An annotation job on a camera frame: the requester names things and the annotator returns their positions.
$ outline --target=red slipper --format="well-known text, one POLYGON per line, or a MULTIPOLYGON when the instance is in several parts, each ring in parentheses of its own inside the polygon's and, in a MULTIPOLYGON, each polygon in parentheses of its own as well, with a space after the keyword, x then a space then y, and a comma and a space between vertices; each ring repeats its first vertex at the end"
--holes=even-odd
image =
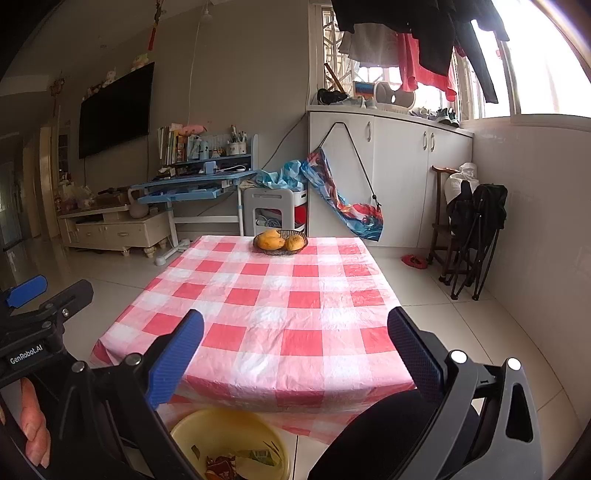
POLYGON ((427 260, 413 254, 404 255, 400 260, 406 263, 409 267, 419 268, 420 270, 424 270, 428 266, 427 260))

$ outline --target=pen holder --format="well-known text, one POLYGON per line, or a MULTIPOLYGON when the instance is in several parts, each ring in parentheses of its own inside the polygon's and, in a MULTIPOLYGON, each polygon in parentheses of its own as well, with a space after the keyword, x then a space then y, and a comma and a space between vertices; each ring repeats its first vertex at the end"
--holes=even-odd
POLYGON ((239 142, 231 142, 228 144, 228 148, 226 149, 226 155, 240 155, 240 143, 239 142))

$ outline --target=television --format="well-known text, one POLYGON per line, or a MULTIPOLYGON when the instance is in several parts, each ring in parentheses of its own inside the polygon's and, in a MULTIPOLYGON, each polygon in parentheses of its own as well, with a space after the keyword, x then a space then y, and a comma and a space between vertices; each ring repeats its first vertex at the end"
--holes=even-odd
POLYGON ((128 73, 82 102, 79 158, 150 132, 154 63, 128 73))

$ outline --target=yellow plastic basin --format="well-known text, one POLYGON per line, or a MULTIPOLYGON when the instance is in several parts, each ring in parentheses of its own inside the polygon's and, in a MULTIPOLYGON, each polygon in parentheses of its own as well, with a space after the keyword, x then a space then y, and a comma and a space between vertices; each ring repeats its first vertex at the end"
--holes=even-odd
POLYGON ((199 410, 181 420, 171 435, 195 470, 205 478, 206 457, 216 459, 244 450, 269 450, 275 466, 236 457, 236 470, 247 480, 288 480, 291 460, 279 435, 254 413, 224 408, 199 410))

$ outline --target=bag strap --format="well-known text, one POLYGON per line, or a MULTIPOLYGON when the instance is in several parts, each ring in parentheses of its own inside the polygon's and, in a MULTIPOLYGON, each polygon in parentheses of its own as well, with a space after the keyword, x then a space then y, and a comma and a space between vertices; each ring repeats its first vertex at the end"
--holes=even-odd
POLYGON ((349 131, 349 127, 347 127, 346 123, 335 122, 334 124, 332 124, 332 127, 330 127, 328 133, 324 136, 324 138, 322 139, 322 142, 320 142, 320 145, 318 145, 318 148, 321 148, 322 145, 324 145, 324 142, 326 141, 326 139, 328 138, 328 136, 332 132, 332 129, 335 127, 335 125, 343 125, 343 127, 345 127, 345 130, 347 130, 347 134, 349 136, 349 139, 351 140, 351 144, 353 145, 353 149, 355 150, 355 154, 357 155, 357 160, 359 160, 359 165, 361 165, 361 169, 363 170, 363 174, 365 175, 365 180, 368 181, 369 189, 371 190, 371 198, 374 200, 378 209, 380 209, 382 204, 378 202, 378 198, 375 196, 374 188, 372 187, 371 182, 369 181, 368 173, 365 171, 365 166, 363 165, 363 162, 361 161, 361 156, 359 155, 359 152, 357 151, 357 147, 355 146, 355 142, 353 141, 353 137, 351 136, 351 132, 349 131))

